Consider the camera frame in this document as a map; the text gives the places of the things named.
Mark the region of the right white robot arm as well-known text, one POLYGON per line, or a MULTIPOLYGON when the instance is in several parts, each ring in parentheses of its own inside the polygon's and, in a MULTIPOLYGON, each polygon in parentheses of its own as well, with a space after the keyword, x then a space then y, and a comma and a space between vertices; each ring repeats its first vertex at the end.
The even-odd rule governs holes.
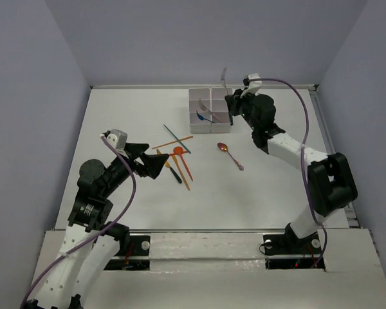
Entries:
POLYGON ((326 154, 292 138, 275 123, 274 100, 237 89, 225 97, 229 114, 241 116, 252 129, 252 140, 266 154, 279 158, 302 173, 308 204, 287 224, 272 249, 298 252, 330 216, 357 199, 358 190, 342 153, 326 154))

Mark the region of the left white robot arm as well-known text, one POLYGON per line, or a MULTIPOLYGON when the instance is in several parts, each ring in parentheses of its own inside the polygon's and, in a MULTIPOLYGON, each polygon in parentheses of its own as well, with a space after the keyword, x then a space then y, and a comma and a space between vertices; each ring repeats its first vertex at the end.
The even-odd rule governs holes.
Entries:
POLYGON ((136 176, 157 178, 169 155, 145 154, 147 144, 125 143, 113 136, 101 139, 116 157, 109 167, 95 159, 81 165, 78 192, 57 258, 32 283, 30 290, 39 283, 42 286, 34 298, 25 295, 21 308, 83 308, 111 258, 131 250, 129 227, 118 221, 131 206, 136 189, 113 221, 108 221, 113 208, 108 198, 126 179, 135 184, 136 176))

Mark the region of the blue metal fork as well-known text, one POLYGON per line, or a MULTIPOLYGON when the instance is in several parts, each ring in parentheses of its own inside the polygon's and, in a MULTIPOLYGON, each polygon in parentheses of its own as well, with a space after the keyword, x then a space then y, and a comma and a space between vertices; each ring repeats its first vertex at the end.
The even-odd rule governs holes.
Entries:
POLYGON ((206 117, 204 117, 201 113, 199 113, 198 111, 196 112, 196 115, 197 115, 197 117, 198 117, 198 119, 200 120, 200 121, 206 121, 206 122, 210 122, 210 123, 214 123, 214 121, 211 119, 211 118, 206 118, 206 117))

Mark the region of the pink handled silver fork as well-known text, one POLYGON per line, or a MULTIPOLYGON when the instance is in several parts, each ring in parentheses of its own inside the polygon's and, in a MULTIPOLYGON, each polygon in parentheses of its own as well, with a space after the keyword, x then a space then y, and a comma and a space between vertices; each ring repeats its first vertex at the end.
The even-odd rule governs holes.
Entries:
POLYGON ((199 99, 198 104, 202 111, 210 113, 219 123, 222 122, 222 120, 215 113, 211 112, 211 110, 205 106, 201 99, 199 99))

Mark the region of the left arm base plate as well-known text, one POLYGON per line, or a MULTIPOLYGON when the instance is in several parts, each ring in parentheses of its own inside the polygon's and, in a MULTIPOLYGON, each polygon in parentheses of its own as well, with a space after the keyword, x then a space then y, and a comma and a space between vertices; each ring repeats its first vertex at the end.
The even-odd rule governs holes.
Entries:
POLYGON ((111 258, 106 271, 145 271, 150 270, 151 237, 147 234, 131 234, 129 244, 121 246, 118 253, 111 258))

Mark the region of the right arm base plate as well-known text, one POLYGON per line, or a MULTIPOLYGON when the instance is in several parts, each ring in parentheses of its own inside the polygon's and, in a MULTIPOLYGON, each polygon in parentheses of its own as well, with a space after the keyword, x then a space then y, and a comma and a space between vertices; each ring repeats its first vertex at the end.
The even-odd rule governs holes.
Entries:
POLYGON ((268 270, 325 270, 324 259, 319 260, 322 246, 318 233, 305 240, 296 239, 295 245, 289 245, 283 234, 265 234, 259 245, 259 252, 265 257, 268 270))

